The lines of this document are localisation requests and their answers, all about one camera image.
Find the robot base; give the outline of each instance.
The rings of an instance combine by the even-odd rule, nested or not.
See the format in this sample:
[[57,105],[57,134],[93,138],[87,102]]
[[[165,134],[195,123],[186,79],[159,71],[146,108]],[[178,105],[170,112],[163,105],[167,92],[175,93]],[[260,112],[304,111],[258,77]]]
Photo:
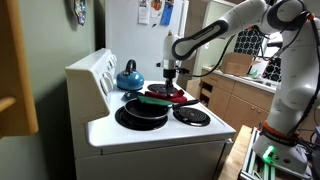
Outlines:
[[284,146],[262,135],[252,149],[265,163],[299,178],[312,179],[305,149],[301,146]]

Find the green wall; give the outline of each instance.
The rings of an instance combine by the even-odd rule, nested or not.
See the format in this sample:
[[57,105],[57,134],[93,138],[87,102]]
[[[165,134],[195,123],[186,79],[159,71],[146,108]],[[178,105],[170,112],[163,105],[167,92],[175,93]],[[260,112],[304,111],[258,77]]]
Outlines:
[[99,20],[94,9],[101,4],[86,1],[87,21],[82,27],[66,2],[19,1],[39,132],[0,140],[1,180],[75,178],[64,67],[95,51],[100,36],[95,33]]

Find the blue kettle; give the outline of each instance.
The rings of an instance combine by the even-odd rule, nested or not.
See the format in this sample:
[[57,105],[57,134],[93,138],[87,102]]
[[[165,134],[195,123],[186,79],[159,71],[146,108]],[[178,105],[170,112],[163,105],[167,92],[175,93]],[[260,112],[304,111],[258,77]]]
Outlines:
[[126,69],[117,75],[117,86],[127,91],[136,91],[143,87],[144,77],[137,72],[136,62],[130,59]]

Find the stovetop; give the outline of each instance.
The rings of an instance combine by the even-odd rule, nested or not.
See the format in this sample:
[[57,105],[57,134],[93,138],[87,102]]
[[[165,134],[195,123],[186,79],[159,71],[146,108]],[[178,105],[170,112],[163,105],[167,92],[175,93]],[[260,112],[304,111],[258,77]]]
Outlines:
[[[150,84],[159,84],[160,81],[146,81],[140,92],[148,91],[147,86]],[[115,113],[123,107],[126,100],[123,99],[125,91],[114,86],[111,93],[108,93],[107,101],[110,108],[110,114],[107,117],[91,121],[86,124],[87,139],[94,147],[109,147],[124,144],[141,144],[159,141],[171,140],[181,142],[188,140],[191,142],[206,142],[215,140],[225,140],[231,138],[235,131],[228,124],[223,122],[219,117],[213,114],[209,109],[201,103],[196,105],[186,106],[188,108],[196,108],[206,113],[211,121],[207,126],[196,127],[182,123],[173,115],[173,110],[167,114],[167,122],[160,128],[150,131],[137,131],[123,127],[115,120]],[[188,100],[194,99],[191,95],[185,92],[185,97]]]

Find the robotic arm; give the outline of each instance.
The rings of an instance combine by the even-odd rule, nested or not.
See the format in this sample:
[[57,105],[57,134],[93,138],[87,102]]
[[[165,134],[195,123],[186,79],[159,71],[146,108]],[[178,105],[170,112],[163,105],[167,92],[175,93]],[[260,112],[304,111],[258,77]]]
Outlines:
[[[166,61],[186,60],[205,43],[229,37],[249,26],[255,26],[264,34],[282,32],[282,82],[277,87],[269,116],[253,150],[264,162],[304,179],[311,178],[311,171],[305,150],[297,145],[293,132],[301,123],[300,117],[320,105],[317,99],[320,89],[320,21],[307,9],[320,14],[320,3],[282,0],[269,6],[264,0],[247,0],[196,34],[176,38],[165,43],[164,48]],[[164,67],[167,82],[172,82],[172,76],[165,72],[173,70],[172,66]]]

